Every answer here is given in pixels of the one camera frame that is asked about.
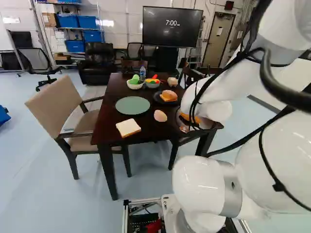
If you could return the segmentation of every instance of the table leg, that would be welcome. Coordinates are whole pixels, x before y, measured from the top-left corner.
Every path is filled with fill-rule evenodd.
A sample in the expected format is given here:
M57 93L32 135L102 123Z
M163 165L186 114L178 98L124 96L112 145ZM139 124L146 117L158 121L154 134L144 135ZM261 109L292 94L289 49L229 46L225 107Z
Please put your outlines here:
M122 147L122 155L123 155L123 160L124 160L124 165L125 165L127 177L132 177L130 155L128 153L128 146L124 145L121 147Z
M210 145L214 139L216 132L217 132L217 130L212 130L208 134L200 137L198 146L196 148L195 155L203 156L207 153L207 151L208 151L208 149L209 149L209 147L210 147Z
M115 168L113 164L111 147L106 144L98 144L97 148L103 165L111 198L112 200L117 200L119 197L116 186Z
M172 150L171 150L171 156L170 156L170 161L169 161L169 167L168 169L171 170L173 168L174 162L175 162L175 158L178 152L178 140L172 140Z

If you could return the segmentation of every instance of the plastic bottle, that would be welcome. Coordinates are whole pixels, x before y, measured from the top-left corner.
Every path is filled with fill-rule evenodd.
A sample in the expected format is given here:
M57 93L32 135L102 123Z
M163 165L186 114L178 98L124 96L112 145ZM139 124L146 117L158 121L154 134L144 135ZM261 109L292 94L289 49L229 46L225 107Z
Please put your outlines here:
M140 75L140 80L145 81L146 79L146 69L144 66L141 66L140 71L139 71L139 75Z

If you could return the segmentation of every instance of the tv screen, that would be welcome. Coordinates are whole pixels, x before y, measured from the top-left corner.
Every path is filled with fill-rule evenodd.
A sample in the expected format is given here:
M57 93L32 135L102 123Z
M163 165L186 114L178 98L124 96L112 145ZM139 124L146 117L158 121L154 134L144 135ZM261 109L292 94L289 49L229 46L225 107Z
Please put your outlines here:
M142 43L196 47L202 14L202 10L144 6Z

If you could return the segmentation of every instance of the dark wooden table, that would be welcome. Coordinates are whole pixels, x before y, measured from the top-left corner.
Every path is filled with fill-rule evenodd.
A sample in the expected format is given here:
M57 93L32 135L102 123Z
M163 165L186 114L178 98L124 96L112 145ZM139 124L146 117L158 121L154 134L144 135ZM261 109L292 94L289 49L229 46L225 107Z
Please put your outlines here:
M160 80L167 80L167 73L158 73ZM118 199L117 187L115 183L115 172L113 165L112 146L124 146L131 144L139 144L144 142L156 142L161 140L178 140L182 137L189 137L190 134L184 134L180 131L176 123L176 110L178 106L161 105L153 100L153 95L159 90L171 89L181 98L185 90L180 87L170 88L167 83L161 84L159 88L149 89L147 87L132 90L127 87L126 80L132 78L130 74L112 73L107 85L106 93L102 102L102 106L98 115L97 123L91 140L92 145L97 145L100 158L102 161L104 173L107 179L109 191L113 200ZM140 96L147 99L151 106L150 109L142 114L130 116L119 113L116 108L116 102L127 96ZM166 122L158 122L154 119L155 110L163 111L168 120ZM127 138L122 138L116 123L134 118L137 124L141 127L141 132L131 135ZM201 136L196 151L196 155L202 155L207 152L211 141L216 133L216 130L210 134L204 132L195 134Z

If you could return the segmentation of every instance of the blue storage bin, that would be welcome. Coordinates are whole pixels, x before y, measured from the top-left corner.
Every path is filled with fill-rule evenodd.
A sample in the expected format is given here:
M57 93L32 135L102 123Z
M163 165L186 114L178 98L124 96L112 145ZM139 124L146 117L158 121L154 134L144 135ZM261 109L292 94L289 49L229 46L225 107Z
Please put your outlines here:
M59 24L62 28L78 28L77 16L59 16L57 15Z
M81 28L97 28L95 16L78 16Z
M84 36L85 42L101 42L102 41L101 32L98 32L98 31L83 31L83 36Z
M82 40L66 40L68 52L84 52L84 41Z

